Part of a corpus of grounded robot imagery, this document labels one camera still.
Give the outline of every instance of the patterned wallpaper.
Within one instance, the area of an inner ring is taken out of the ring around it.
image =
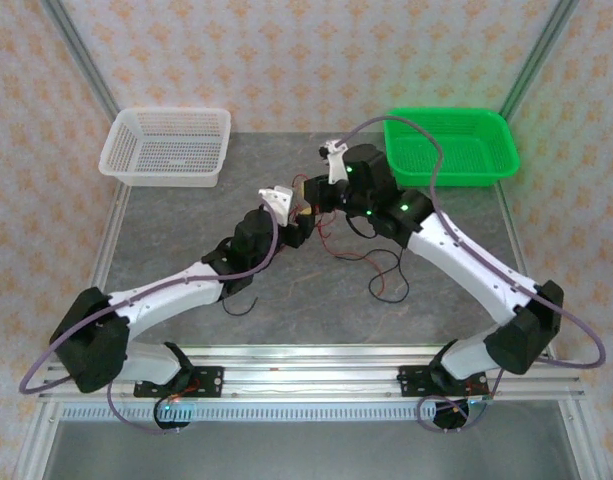
[[[122,108],[340,131],[401,106],[499,109],[556,0],[65,0]]]
[[[613,1],[579,2],[512,122],[523,166],[504,184],[535,278],[602,336],[608,364],[584,374],[613,468]],[[568,322],[564,358],[596,358]]]
[[[0,0],[0,479],[34,398],[17,385],[86,286],[114,182],[109,128],[38,0]]]

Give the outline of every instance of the green plastic basket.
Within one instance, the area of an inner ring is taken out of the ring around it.
[[[428,130],[444,150],[437,185],[485,187],[513,175],[519,155],[508,124],[499,114],[479,108],[397,108],[390,115],[405,117]],[[408,125],[384,122],[386,153],[401,186],[423,187],[437,163],[437,150]]]

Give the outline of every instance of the black mounting bracket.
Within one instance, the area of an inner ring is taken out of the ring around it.
[[[471,375],[465,380],[453,381],[440,387],[431,378],[431,367],[427,365],[403,365],[399,367],[397,381],[402,397],[425,397],[442,395],[444,397],[472,397],[490,395],[488,381],[484,372]]]
[[[193,389],[184,392],[184,398],[220,398],[224,386],[224,367],[193,367],[188,385]],[[137,398],[163,398],[176,393],[179,391],[173,391],[168,384],[152,382],[136,383],[133,391]]]

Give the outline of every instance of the robotic arm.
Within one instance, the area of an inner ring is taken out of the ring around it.
[[[328,142],[320,154],[329,174],[307,180],[304,199],[311,205],[289,222],[293,192],[284,187],[260,190],[279,224],[275,251],[282,245],[298,248],[311,235],[316,214],[335,209],[349,218],[362,216],[381,236],[394,240],[434,263],[473,295],[498,326],[466,340],[448,343],[410,382],[432,384],[425,394],[465,395],[464,381],[482,371],[503,368],[525,373],[559,331],[560,317],[497,279],[475,261],[444,229],[432,202],[418,190],[401,190],[384,153],[373,145],[347,148]],[[449,225],[459,232],[449,220]],[[462,242],[475,248],[516,282],[561,306],[563,292],[554,282],[536,285],[494,258],[463,233]],[[137,289],[104,295],[93,287],[82,292],[51,337],[54,342],[68,328],[90,314],[122,304],[66,340],[56,352],[78,388],[93,392],[114,379],[146,381],[158,394],[177,393],[191,384],[196,372],[174,344],[145,345],[133,339],[153,325],[185,310],[215,303],[250,285],[251,276],[226,281],[195,280],[243,273],[260,265],[272,246],[273,223],[267,209],[246,214],[227,237],[200,262],[183,272]]]

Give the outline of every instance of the white plastic basket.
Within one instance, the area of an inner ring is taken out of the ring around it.
[[[214,187],[230,113],[221,108],[127,108],[102,150],[99,171],[130,186]]]

